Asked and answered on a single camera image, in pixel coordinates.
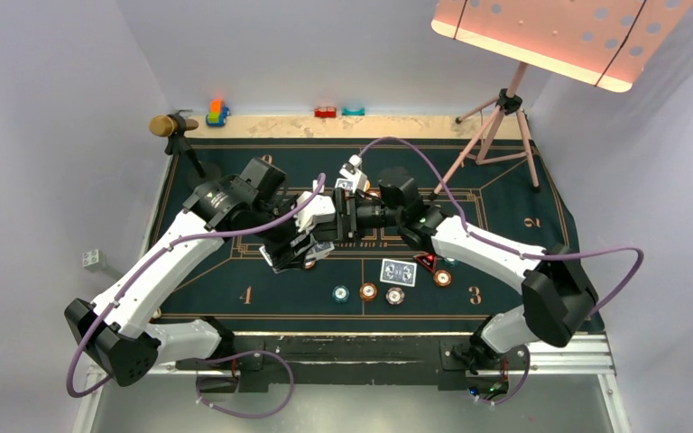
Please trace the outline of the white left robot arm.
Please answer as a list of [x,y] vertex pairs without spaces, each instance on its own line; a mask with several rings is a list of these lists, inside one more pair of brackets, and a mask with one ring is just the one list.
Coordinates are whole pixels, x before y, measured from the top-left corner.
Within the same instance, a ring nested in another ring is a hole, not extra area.
[[194,188],[166,233],[131,270],[92,301],[74,299],[66,307],[64,316],[77,342],[66,376],[69,395],[84,394],[74,387],[82,355],[120,386],[139,381],[159,364],[195,358],[212,369],[228,365],[234,335],[220,322],[199,318],[153,325],[153,314],[193,269],[233,238],[302,239],[301,221],[313,216],[326,179],[319,174],[312,189],[285,211],[276,211],[273,199],[286,175],[259,158],[237,176]]

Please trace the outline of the pink blue chip stack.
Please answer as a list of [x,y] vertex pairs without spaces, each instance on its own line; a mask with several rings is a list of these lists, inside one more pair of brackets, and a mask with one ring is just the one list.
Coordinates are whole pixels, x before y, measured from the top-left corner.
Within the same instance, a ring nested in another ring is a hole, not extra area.
[[404,302],[405,293],[399,287],[391,287],[385,294],[385,299],[388,304],[396,306]]

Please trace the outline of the green blue chip stack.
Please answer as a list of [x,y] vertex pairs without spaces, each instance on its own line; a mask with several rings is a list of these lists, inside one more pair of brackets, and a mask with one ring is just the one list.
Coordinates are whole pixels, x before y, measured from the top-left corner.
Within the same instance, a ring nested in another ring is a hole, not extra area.
[[332,298],[336,303],[346,303],[350,298],[350,290],[344,285],[337,285],[332,290]]

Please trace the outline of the red black all-in triangle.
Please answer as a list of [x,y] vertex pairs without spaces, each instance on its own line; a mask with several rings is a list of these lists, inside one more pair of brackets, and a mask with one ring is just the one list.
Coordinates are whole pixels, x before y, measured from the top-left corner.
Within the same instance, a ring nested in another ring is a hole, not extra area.
[[414,260],[430,273],[434,273],[437,270],[437,256],[433,253],[416,255]]

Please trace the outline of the blue back playing card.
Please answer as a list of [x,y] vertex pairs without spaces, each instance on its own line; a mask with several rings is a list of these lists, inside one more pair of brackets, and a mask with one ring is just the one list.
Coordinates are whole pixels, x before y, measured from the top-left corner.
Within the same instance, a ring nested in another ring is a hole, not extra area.
[[336,184],[334,186],[334,189],[343,189],[347,193],[353,193],[354,192],[354,182],[349,179],[345,178],[338,178],[336,180]]

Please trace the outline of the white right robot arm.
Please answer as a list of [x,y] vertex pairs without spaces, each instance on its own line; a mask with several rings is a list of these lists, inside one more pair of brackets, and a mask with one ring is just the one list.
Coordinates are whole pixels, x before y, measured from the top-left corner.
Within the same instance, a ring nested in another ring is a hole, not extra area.
[[383,173],[378,197],[368,193],[366,175],[353,162],[342,166],[336,186],[351,206],[348,235],[394,226],[411,249],[477,268],[521,294],[520,306],[487,318],[468,348],[453,355],[473,371],[495,367],[517,346],[538,341],[566,346],[599,304],[579,258],[567,246],[546,253],[481,230],[424,201],[403,168]]

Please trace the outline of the orange red chip stack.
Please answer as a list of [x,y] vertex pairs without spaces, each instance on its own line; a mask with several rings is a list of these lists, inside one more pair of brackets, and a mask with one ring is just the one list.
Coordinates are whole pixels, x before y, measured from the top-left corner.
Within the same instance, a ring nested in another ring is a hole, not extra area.
[[360,286],[359,296],[362,301],[372,301],[378,294],[377,287],[371,282],[365,282]]

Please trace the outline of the blue white card deck box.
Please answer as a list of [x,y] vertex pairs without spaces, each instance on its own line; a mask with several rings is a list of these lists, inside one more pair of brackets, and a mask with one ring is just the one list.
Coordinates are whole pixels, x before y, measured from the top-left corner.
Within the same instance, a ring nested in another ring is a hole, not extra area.
[[275,273],[304,269],[306,261],[322,260],[334,250],[335,244],[332,242],[314,244],[303,242],[294,246],[290,244],[263,244],[259,247],[262,257]]

